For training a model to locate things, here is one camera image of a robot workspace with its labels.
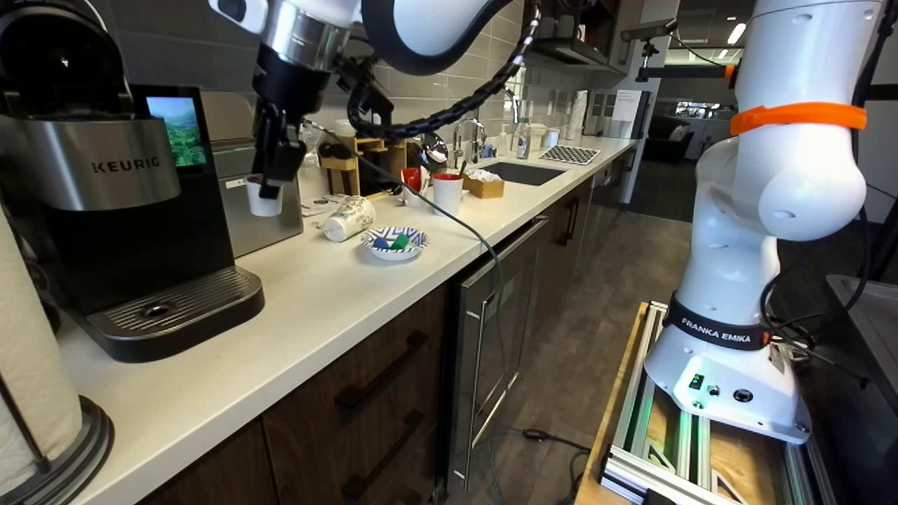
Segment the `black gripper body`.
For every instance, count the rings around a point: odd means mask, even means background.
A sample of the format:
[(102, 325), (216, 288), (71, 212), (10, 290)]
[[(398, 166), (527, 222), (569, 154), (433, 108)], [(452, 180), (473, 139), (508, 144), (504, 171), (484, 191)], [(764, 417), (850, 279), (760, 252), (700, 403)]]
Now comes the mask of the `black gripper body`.
[(306, 116), (320, 109), (330, 77), (304, 66), (285, 63), (273, 48), (261, 46), (255, 57), (255, 170), (297, 170), (306, 144), (297, 130)]

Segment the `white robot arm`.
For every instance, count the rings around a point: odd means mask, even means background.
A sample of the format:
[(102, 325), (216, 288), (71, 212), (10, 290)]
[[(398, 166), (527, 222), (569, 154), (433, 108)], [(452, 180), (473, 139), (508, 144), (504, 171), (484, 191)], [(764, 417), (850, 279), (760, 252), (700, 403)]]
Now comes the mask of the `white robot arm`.
[[(391, 69), (429, 77), (456, 66), (512, 0), (207, 0), (259, 41), (255, 170), (269, 180), (292, 130), (317, 109), (339, 52), (362, 29)], [(895, 0), (755, 0), (736, 70), (729, 136), (700, 157), (692, 262), (672, 296), (649, 379), (692, 417), (804, 445), (812, 435), (767, 297), (783, 241), (846, 227), (868, 187), (853, 136), (866, 69), (895, 21)]]

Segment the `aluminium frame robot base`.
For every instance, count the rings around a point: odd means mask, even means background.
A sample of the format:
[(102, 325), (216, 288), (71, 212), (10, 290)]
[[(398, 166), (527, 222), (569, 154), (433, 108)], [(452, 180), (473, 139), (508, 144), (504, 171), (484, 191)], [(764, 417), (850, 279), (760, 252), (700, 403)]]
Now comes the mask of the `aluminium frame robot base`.
[(637, 307), (575, 505), (837, 505), (815, 440), (779, 445), (682, 412), (642, 373), (665, 307)]

